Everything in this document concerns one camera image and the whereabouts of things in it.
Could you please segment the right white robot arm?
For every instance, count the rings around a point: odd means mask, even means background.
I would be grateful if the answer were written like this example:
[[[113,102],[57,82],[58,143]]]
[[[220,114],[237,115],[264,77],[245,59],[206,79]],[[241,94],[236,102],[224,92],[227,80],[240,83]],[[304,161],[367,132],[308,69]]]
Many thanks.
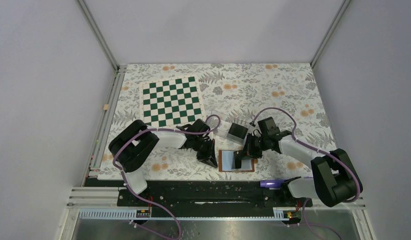
[[[311,169],[311,177],[293,177],[280,187],[283,204],[293,206],[300,199],[318,198],[327,207],[354,201],[363,185],[347,152],[341,148],[326,152],[281,131],[272,117],[258,122],[259,135],[247,134],[241,150],[232,153],[231,162],[239,170],[247,160],[259,159],[265,151],[286,155]]]

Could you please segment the brown leather card holder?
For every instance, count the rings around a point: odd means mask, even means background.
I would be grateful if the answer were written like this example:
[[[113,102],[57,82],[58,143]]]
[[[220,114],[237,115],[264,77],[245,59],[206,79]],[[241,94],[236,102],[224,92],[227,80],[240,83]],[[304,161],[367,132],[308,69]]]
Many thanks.
[[[235,151],[219,150],[218,151],[218,171],[223,173],[243,173],[255,171],[255,159],[241,160],[241,167],[236,168]]]

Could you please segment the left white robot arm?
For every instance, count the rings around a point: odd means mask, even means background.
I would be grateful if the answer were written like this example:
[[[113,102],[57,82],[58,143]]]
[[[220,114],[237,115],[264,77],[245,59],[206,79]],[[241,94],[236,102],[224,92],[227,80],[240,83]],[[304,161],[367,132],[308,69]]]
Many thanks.
[[[193,150],[197,161],[218,167],[212,129],[202,119],[175,128],[154,128],[137,119],[108,145],[116,167],[130,191],[134,204],[144,205],[149,198],[142,166],[155,148]]]

